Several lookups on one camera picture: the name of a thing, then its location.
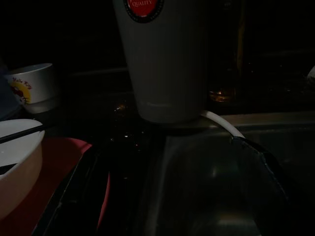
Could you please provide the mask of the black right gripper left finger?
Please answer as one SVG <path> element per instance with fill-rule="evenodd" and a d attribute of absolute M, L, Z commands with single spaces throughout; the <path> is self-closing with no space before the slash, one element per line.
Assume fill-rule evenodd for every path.
<path fill-rule="evenodd" d="M 105 147 L 92 146 L 61 181 L 32 235 L 96 235 L 109 191 L 110 172 Z"/>

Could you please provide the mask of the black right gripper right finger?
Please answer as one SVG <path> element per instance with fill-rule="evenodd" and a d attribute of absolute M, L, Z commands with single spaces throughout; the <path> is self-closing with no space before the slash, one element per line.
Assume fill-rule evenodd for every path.
<path fill-rule="evenodd" d="M 231 140 L 240 183 L 263 236 L 313 236 L 315 206 L 276 157 L 244 137 Z"/>

